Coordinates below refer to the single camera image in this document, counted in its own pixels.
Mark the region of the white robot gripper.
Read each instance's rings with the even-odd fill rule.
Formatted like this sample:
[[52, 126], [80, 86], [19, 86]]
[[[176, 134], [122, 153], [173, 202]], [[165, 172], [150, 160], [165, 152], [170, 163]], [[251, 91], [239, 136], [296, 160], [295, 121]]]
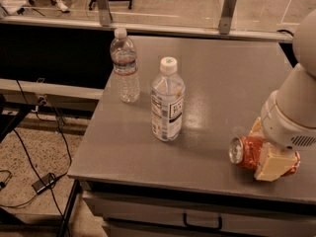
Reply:
[[261, 148], [254, 174], [258, 181], [272, 182], [293, 174], [298, 165], [295, 151], [316, 150], [315, 129], [304, 127], [284, 115], [277, 105], [277, 91], [273, 91], [262, 106], [261, 117], [255, 120], [249, 135], [269, 142]]

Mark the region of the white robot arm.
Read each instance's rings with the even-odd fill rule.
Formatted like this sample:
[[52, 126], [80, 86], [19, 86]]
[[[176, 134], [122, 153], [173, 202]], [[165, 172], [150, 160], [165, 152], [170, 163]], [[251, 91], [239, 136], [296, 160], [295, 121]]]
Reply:
[[292, 48], [297, 64], [272, 92], [251, 134], [263, 140], [255, 178], [274, 181], [292, 170], [299, 150], [316, 146], [316, 11], [297, 27]]

